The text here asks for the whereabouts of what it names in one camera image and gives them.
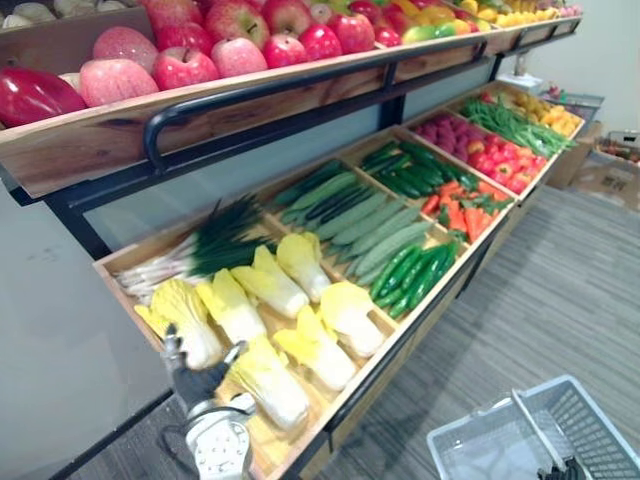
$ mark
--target shopping basket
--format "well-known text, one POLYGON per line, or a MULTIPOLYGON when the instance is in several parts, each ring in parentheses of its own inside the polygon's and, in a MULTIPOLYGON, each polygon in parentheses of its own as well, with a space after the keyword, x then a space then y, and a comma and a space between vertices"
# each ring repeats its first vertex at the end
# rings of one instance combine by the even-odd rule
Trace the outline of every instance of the shopping basket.
POLYGON ((638 456, 568 375, 433 430, 427 444, 443 480, 535 480, 554 456, 575 457, 586 478, 640 479, 638 456))

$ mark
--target carrot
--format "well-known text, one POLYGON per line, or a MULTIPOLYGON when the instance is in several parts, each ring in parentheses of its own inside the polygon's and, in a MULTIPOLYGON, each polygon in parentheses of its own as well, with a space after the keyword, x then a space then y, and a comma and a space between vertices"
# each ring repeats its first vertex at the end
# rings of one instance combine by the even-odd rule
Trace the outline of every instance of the carrot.
POLYGON ((469 241, 475 242, 482 234, 481 223, 484 212, 480 208, 465 208, 464 219, 467 222, 469 241))
POLYGON ((506 193, 504 193, 502 190, 498 190, 496 187, 489 185, 486 182, 478 183, 478 191, 480 193, 489 193, 493 195, 493 198, 496 202, 503 202, 507 198, 509 198, 509 196, 506 193))
POLYGON ((431 215, 436 210, 438 210, 439 206, 440 206, 440 196, 431 195, 429 198, 427 198, 427 201, 424 202, 424 205, 422 206, 422 213, 424 213, 425 215, 431 215))

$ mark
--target cucumber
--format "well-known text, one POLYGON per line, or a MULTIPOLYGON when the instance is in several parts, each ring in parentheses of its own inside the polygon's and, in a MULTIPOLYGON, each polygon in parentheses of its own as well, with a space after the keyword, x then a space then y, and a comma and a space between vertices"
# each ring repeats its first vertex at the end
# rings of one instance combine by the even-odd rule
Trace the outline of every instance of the cucumber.
POLYGON ((344 276, 348 278, 352 278, 355 275, 356 268, 358 264, 362 261, 362 256, 356 257, 355 260, 351 262, 351 264, 347 267, 344 272, 344 276))
POLYGON ((361 287, 366 287, 367 285, 372 284, 375 281, 375 279, 378 278, 378 275, 382 273, 382 270, 384 270, 384 267, 385 267, 384 263, 378 265, 376 268, 368 272, 366 275, 361 276, 356 281, 356 283, 361 287))
POLYGON ((338 215, 341 215, 347 210, 355 207, 356 205, 359 205, 365 200, 368 200, 372 196, 373 196, 373 189, 365 188, 364 190, 359 192, 356 196, 349 198, 346 202, 340 203, 339 205, 337 205, 336 207, 332 208, 327 213, 325 213, 322 216, 322 218, 320 218, 320 224, 324 225, 330 220, 333 220, 334 218, 336 218, 338 215))
POLYGON ((341 192, 336 193, 332 197, 325 198, 323 201, 316 203, 304 216, 306 220, 313 220, 314 218, 320 217, 324 215, 331 209, 335 208, 340 202, 346 201, 352 195, 358 194, 362 191, 362 187, 349 186, 342 190, 341 192))
POLYGON ((331 177, 337 175, 341 170, 344 170, 342 163, 338 160, 330 160, 327 164, 317 169, 308 177, 303 178, 295 185, 276 195, 273 199, 273 204, 276 206, 289 205, 300 198, 305 192, 316 188, 331 177))
POLYGON ((353 223, 373 213, 378 207, 380 207, 380 205, 384 203, 386 198, 387 195, 385 193, 376 193, 368 200, 350 208, 349 210, 341 213, 334 219, 322 225, 316 232, 316 235, 320 240, 327 240, 329 238, 335 237, 338 233, 351 226, 353 223))
POLYGON ((298 198, 288 210, 302 210, 340 192, 357 181, 353 172, 343 172, 298 198))
POLYGON ((419 207, 411 207, 406 210, 402 210, 396 216, 389 218, 383 224, 378 226, 378 228, 373 230, 370 235, 366 235, 358 239, 351 247, 351 253, 354 255, 360 255, 368 252, 385 238, 397 232, 401 228, 406 227, 419 216, 419 207))
POLYGON ((361 218, 356 223, 340 232, 338 235, 333 237, 332 242, 339 245, 349 245, 355 242, 376 227, 380 226, 383 222, 386 222, 392 215, 399 212, 402 209, 402 206, 403 202, 401 200, 394 200, 387 203, 376 213, 361 218))
POLYGON ((417 222, 385 238, 364 256, 362 262, 356 268, 356 275, 364 275, 374 269, 385 259, 402 249, 408 242, 415 241, 417 238, 424 238, 430 226, 427 222, 417 222))

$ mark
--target wooden crate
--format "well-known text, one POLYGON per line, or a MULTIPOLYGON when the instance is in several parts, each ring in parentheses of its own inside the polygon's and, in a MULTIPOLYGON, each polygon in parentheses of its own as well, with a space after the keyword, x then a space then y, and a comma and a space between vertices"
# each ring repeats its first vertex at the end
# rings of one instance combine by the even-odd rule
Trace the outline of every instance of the wooden crate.
MULTIPOLYGON (((381 132, 380 134, 374 135, 371 138, 365 139, 363 142, 360 142, 360 146, 362 147, 365 144, 375 145, 376 142, 383 141, 384 135, 390 134, 391 131, 381 132)), ((401 130, 398 130, 398 133, 400 135, 406 134, 401 130)), ((259 199, 263 202, 266 202, 276 192, 286 188, 287 186, 290 186, 295 181, 309 174, 311 170, 317 168, 319 165, 332 158, 339 158, 346 164, 352 165, 354 171, 358 172, 358 175, 361 176, 363 181, 368 181, 371 185, 380 188, 382 191, 386 191, 383 187, 380 187, 377 182, 375 182, 373 179, 370 179, 366 174, 364 174, 364 172, 360 172, 357 167, 353 166, 353 163, 348 163, 350 161, 354 161, 353 158, 355 158, 355 154, 356 150, 354 148, 348 148, 338 151, 335 154, 327 156, 323 159, 320 159, 314 162, 312 165, 294 172, 284 180, 280 180, 278 182, 265 186, 259 192, 259 199)), ((389 194, 390 198, 395 198, 393 194, 389 192, 387 193, 389 194)), ((162 342, 160 338, 158 338, 155 333, 146 325, 146 323, 137 316, 133 309, 135 300, 125 294, 125 292, 120 288, 119 284, 115 280, 114 276, 119 271, 148 261, 177 245, 179 242, 184 240, 191 232, 193 232, 200 223, 202 223, 202 221, 206 218, 207 213, 208 212, 198 213, 194 217, 189 218, 172 228, 165 229, 146 240, 130 245, 129 247, 115 252, 112 255, 109 255, 108 257, 105 257, 104 259, 94 264, 96 270, 105 281, 109 290, 125 308, 127 313, 129 313, 131 319, 156 350, 162 349, 162 342)), ((283 234, 287 233, 289 229, 279 222, 278 215, 279 212, 277 211, 273 213, 265 213, 262 223, 257 227, 257 233, 266 233, 273 238, 279 238, 283 234)), ((491 230, 491 228, 487 229, 487 231, 483 233, 482 240, 484 240, 486 236, 490 234, 491 230)), ((449 238, 446 230, 434 229, 427 245, 434 244, 434 242, 435 244, 437 244, 442 241, 448 241, 448 239, 449 238)), ((373 357, 369 358, 368 360, 357 360, 356 363, 358 366, 358 372, 342 392, 327 392, 325 389, 322 389, 321 387, 316 385, 313 382, 313 377, 308 376, 304 370, 288 367, 290 368, 291 373, 304 387, 309 396, 311 402, 309 419, 305 424, 304 429, 289 434, 283 433, 275 428, 270 420, 262 413, 259 413, 255 418, 249 421, 249 430, 252 437, 252 446, 255 458, 254 464, 252 466, 252 473, 255 478, 280 478, 280 476, 293 464, 296 458, 311 443, 311 441, 321 432, 321 430, 335 415, 338 409, 349 399, 349 397, 354 393, 354 391, 371 372, 371 370, 388 354, 389 350, 395 344, 395 342, 398 341, 400 336, 403 335, 404 332, 406 332, 406 330, 414 322, 418 321, 420 313, 431 302, 434 301, 439 292, 441 292, 450 284, 459 269, 469 267, 470 260, 476 252, 476 249, 477 244, 462 248, 459 257, 452 268, 434 286, 434 288, 428 293, 428 295, 420 303, 420 305, 418 305, 415 310, 410 312, 400 321, 394 321, 393 319, 388 317, 384 311, 377 308, 370 313, 370 318, 376 323, 382 333, 387 337, 386 341, 373 355, 373 357)), ((331 259, 323 260, 322 267, 333 281, 340 281, 343 279, 340 267, 334 266, 331 262, 331 259)), ((458 280, 456 282, 456 288, 458 288, 458 285, 460 284, 461 283, 458 280)), ((447 295, 445 297, 445 300, 439 305, 438 311, 443 310, 446 305, 448 305, 448 302, 453 299, 453 297, 454 295, 451 293, 447 295)), ((285 325, 285 322, 287 322, 271 309, 264 306, 260 306, 259 311, 262 318, 265 320, 265 324, 267 325, 270 333, 272 333, 274 330, 282 328, 285 325)), ((437 320, 436 317, 430 318, 430 320, 425 321, 425 323, 423 323, 419 327, 418 332, 421 336, 424 336, 424 334, 426 334, 426 332, 433 326, 433 324, 437 320)), ((415 343, 411 339, 409 339, 406 347, 401 350, 400 354, 397 355, 391 362, 391 365, 387 367, 385 373, 380 376, 379 382, 377 382, 376 385, 372 387, 372 389, 365 396, 365 399, 363 399, 363 402, 358 404, 358 406, 347 417, 347 420, 345 420, 345 422, 341 424, 340 428, 338 429, 339 431, 336 433, 338 439, 343 439, 346 437, 348 432, 354 427, 357 420, 364 413, 366 408, 382 391, 383 386, 386 385, 386 383, 391 379, 397 369, 400 368, 413 346, 415 346, 415 343)), ((226 402, 238 391, 239 389, 237 386, 232 384, 230 381, 225 381, 218 391, 218 394, 221 401, 226 402)), ((310 467, 309 472, 317 471, 319 465, 321 465, 324 459, 326 459, 325 450, 321 452, 323 454, 320 455, 318 457, 318 460, 314 462, 314 464, 310 467)))
MULTIPOLYGON (((538 185, 538 183, 540 183, 540 181, 543 178, 545 178, 547 176, 547 174, 553 169, 556 160, 560 157, 562 152, 556 153, 550 159, 548 159, 547 164, 545 165, 545 167, 542 170, 540 170, 540 172, 538 173, 536 178, 533 179, 533 181, 528 185, 528 187, 520 195, 516 195, 514 192, 511 192, 509 189, 507 189, 505 186, 500 185, 499 183, 495 182, 491 178, 489 178, 486 175, 484 175, 482 172, 479 172, 478 170, 476 170, 475 168, 471 167, 470 165, 462 162, 461 160, 459 160, 458 158, 454 157, 453 155, 445 152, 444 150, 439 148, 437 145, 434 145, 434 144, 428 142, 427 140, 425 140, 421 136, 417 135, 413 131, 415 129, 415 127, 417 127, 418 125, 423 124, 424 122, 426 122, 430 118, 433 118, 434 116, 438 115, 438 113, 442 113, 442 112, 448 113, 448 114, 453 114, 453 115, 456 115, 456 116, 466 120, 465 117, 461 116, 458 113, 459 108, 462 106, 462 104, 464 103, 464 101, 466 99, 468 99, 468 98, 470 98, 472 96, 480 95, 483 92, 487 92, 487 91, 488 92, 497 92, 497 91, 501 91, 501 90, 506 90, 503 87, 507 87, 509 89, 508 90, 509 92, 513 92, 513 91, 520 92, 520 90, 515 89, 515 87, 511 87, 511 86, 506 85, 506 84, 504 84, 502 82, 492 82, 492 83, 490 83, 488 85, 482 86, 482 87, 477 88, 475 90, 471 90, 470 92, 464 93, 464 94, 462 94, 461 96, 459 96, 457 98, 454 98, 454 99, 452 99, 452 100, 450 100, 448 102, 445 102, 445 103, 437 106, 433 110, 430 110, 430 111, 428 111, 426 113, 420 114, 420 115, 408 120, 402 126, 404 128, 406 128, 411 133, 411 135, 413 136, 415 141, 420 142, 423 145, 428 146, 432 150, 438 152, 442 157, 448 158, 450 161, 452 161, 452 162, 454 162, 454 163, 456 163, 458 165, 466 166, 467 169, 471 170, 473 173, 475 173, 482 180, 486 181, 487 183, 493 185, 496 188, 499 188, 501 191, 507 193, 508 195, 517 198, 517 200, 519 202, 522 202, 531 193, 531 191, 536 187, 536 185, 538 185)), ((578 134, 578 132, 582 128, 582 125, 584 125, 584 120, 581 120, 581 123, 575 129, 575 131, 573 132, 571 137, 569 137, 570 139, 573 139, 578 134)), ((490 132, 489 130, 486 130, 485 128, 480 127, 479 125, 475 125, 475 126, 478 129, 483 130, 486 133, 493 133, 493 132, 490 132)))

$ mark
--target red apple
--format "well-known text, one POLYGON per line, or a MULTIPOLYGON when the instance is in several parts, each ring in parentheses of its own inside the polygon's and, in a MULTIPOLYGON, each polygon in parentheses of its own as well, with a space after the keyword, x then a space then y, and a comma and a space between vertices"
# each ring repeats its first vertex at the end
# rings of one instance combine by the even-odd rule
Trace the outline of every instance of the red apple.
POLYGON ((171 47, 158 55, 153 66, 153 78, 160 90, 209 82, 220 77, 218 69, 200 50, 171 47))
POLYGON ((302 0, 267 0, 261 12, 272 34, 298 37, 313 23, 311 12, 302 0))
POLYGON ((304 46, 311 61, 342 55, 340 40, 326 25, 312 25, 300 35, 298 40, 304 46))
POLYGON ((128 27, 111 27, 93 44, 94 60, 126 58, 151 73, 158 50, 147 37, 128 27))
POLYGON ((222 78, 267 69, 267 61, 262 52, 246 38, 234 38, 216 43, 211 57, 222 78))
POLYGON ((349 10, 352 13, 361 13, 367 17, 371 25, 375 25, 382 18, 380 7, 369 0, 355 0, 349 4, 349 10))
POLYGON ((334 31, 344 53, 358 53, 373 50, 376 35, 371 22, 359 13, 352 17, 334 15, 327 22, 334 31))
POLYGON ((289 35, 278 33, 267 40, 262 51, 269 68, 286 67, 307 61, 307 51, 300 41, 289 35))
POLYGON ((383 16, 384 20, 398 33, 398 35, 403 35, 404 32, 409 30, 411 27, 416 26, 416 23, 413 20, 402 13, 400 7, 393 7, 398 6, 394 3, 389 7, 385 7, 383 9, 383 16))
POLYGON ((385 47, 395 47, 402 43, 400 35, 391 27, 376 27, 376 42, 381 43, 385 47))
POLYGON ((80 69, 80 95, 90 107, 157 91, 151 75, 132 60, 91 60, 80 69))
POLYGON ((191 0, 140 0, 147 9, 154 31, 167 25, 202 23, 202 13, 191 0))
POLYGON ((216 0, 207 14, 205 28, 214 44, 243 37, 262 48, 269 38, 264 18, 246 0, 216 0))
POLYGON ((204 28, 190 22, 162 27, 156 32, 156 45, 160 51, 171 47, 188 47, 210 55, 213 40, 204 28))

